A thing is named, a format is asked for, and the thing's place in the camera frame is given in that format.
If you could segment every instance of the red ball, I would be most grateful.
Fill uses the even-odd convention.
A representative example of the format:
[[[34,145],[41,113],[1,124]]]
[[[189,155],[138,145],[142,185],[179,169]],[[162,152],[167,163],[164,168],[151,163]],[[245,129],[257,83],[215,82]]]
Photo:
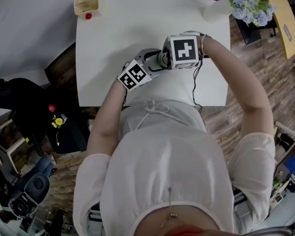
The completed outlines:
[[[86,19],[91,19],[91,18],[92,18],[92,14],[90,14],[90,13],[86,14],[86,15],[85,15],[85,18],[86,18]]]
[[[49,110],[50,112],[54,112],[54,111],[56,111],[56,106],[55,106],[54,104],[50,104],[50,105],[48,106],[48,110]]]

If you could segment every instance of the forearm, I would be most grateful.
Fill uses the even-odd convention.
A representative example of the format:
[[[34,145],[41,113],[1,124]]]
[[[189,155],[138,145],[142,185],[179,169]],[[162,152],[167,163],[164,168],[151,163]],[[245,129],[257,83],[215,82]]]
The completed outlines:
[[[244,112],[270,108],[263,86],[240,59],[211,38],[204,38],[203,49],[221,72]]]
[[[125,88],[115,80],[100,107],[88,139],[87,155],[112,155],[118,144],[118,129]]]

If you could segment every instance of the yellow container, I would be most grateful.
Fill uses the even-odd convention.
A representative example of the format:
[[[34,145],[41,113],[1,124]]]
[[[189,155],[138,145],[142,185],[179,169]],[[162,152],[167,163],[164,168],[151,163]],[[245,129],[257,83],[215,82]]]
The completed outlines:
[[[83,15],[98,10],[98,0],[74,0],[75,15]]]

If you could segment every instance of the white vase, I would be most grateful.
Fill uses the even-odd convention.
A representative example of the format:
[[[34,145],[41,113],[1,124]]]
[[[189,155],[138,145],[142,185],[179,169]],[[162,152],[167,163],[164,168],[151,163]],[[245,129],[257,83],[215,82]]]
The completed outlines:
[[[228,17],[232,12],[229,0],[219,0],[205,8],[203,18],[209,23],[215,23],[222,18]]]

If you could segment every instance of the yellow wooden desk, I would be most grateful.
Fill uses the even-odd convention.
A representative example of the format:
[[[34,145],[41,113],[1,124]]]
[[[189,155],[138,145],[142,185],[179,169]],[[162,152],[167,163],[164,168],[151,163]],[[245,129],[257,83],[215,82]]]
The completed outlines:
[[[279,29],[280,36],[284,46],[286,58],[295,54],[295,17],[287,0],[268,0],[272,6],[276,7],[274,20]],[[290,32],[292,38],[289,40],[285,33],[284,26]]]

